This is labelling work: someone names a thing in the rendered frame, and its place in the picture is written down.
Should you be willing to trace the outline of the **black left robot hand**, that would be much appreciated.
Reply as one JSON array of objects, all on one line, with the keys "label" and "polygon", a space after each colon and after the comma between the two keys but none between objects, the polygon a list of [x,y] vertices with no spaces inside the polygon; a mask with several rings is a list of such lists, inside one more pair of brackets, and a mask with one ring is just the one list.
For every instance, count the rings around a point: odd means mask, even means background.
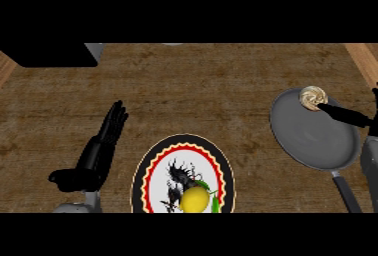
[{"label": "black left robot hand", "polygon": [[57,185],[61,192],[100,190],[126,118],[122,101],[116,101],[104,116],[98,133],[86,142],[75,167],[54,170],[48,175],[48,181]]}]

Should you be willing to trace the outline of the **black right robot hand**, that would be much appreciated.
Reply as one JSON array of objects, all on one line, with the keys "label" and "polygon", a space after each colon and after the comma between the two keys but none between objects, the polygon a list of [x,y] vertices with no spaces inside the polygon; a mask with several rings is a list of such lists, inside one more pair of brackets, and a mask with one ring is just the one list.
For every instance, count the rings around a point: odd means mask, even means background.
[{"label": "black right robot hand", "polygon": [[363,115],[360,112],[354,110],[345,109],[337,106],[332,106],[324,103],[318,103],[317,108],[327,113],[327,115],[333,120],[343,122],[360,128],[367,127],[368,128],[367,135],[378,137],[378,83],[376,83],[376,87],[371,89],[371,93],[374,95],[374,106],[376,106],[376,112],[374,112],[373,118],[368,118],[365,115]]}]

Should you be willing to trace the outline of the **beige swirled cupcake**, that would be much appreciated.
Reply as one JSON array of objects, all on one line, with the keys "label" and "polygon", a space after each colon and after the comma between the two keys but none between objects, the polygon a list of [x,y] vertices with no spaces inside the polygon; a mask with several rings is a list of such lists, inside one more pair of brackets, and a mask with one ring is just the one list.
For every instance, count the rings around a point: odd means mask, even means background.
[{"label": "beige swirled cupcake", "polygon": [[323,89],[317,86],[306,86],[299,91],[301,106],[309,111],[318,111],[318,104],[327,103],[327,95]]}]

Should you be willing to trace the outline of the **grey frying pan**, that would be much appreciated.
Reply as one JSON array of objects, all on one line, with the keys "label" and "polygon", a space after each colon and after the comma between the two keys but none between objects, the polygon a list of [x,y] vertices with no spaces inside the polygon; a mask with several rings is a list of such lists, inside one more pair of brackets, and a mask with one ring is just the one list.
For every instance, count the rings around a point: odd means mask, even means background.
[{"label": "grey frying pan", "polygon": [[358,130],[334,121],[323,111],[305,109],[299,92],[299,88],[287,89],[272,101],[270,128],[274,139],[298,163],[332,175],[346,211],[360,213],[354,194],[339,174],[360,154]]}]

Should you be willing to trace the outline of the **patterned plate with black rim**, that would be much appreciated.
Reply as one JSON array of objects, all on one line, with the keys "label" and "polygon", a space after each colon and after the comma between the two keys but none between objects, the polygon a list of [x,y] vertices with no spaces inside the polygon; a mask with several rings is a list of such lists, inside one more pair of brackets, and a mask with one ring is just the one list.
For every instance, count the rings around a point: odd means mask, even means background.
[{"label": "patterned plate with black rim", "polygon": [[162,139],[144,154],[132,177],[131,212],[181,213],[178,197],[191,185],[206,188],[205,213],[234,210],[234,178],[228,160],[203,137],[176,134]]}]

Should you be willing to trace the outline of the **pale wooden board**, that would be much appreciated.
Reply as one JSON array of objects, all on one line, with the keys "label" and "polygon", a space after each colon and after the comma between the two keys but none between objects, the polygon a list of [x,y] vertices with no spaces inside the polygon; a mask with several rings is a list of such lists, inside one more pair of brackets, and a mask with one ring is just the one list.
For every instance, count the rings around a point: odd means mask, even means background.
[{"label": "pale wooden board", "polygon": [[10,77],[14,67],[16,67],[16,62],[0,51],[0,88],[2,87],[2,84],[5,83]]},{"label": "pale wooden board", "polygon": [[345,43],[343,46],[367,86],[378,88],[378,43]]}]

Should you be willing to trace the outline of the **yellow lemon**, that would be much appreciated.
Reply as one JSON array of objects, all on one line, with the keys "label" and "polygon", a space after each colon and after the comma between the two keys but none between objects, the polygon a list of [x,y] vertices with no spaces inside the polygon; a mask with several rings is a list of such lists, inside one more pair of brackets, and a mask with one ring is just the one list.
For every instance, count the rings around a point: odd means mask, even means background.
[{"label": "yellow lemon", "polygon": [[209,202],[209,193],[202,187],[188,188],[181,196],[179,210],[184,213],[199,213],[205,210]]}]

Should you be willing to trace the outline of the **grey appliance panel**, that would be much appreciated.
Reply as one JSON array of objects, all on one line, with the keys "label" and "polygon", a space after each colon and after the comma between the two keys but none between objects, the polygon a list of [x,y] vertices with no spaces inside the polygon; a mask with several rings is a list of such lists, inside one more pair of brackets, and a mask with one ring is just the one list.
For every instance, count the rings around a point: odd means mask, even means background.
[{"label": "grey appliance panel", "polygon": [[100,61],[100,56],[104,48],[103,43],[85,43],[85,47],[95,61]]}]

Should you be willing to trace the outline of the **black appliance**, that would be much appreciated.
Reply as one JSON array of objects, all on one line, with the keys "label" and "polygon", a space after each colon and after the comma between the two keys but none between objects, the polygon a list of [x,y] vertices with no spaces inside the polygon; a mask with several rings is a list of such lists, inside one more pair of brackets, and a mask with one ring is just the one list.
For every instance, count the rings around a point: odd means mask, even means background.
[{"label": "black appliance", "polygon": [[0,43],[0,51],[24,68],[95,67],[85,43]]}]

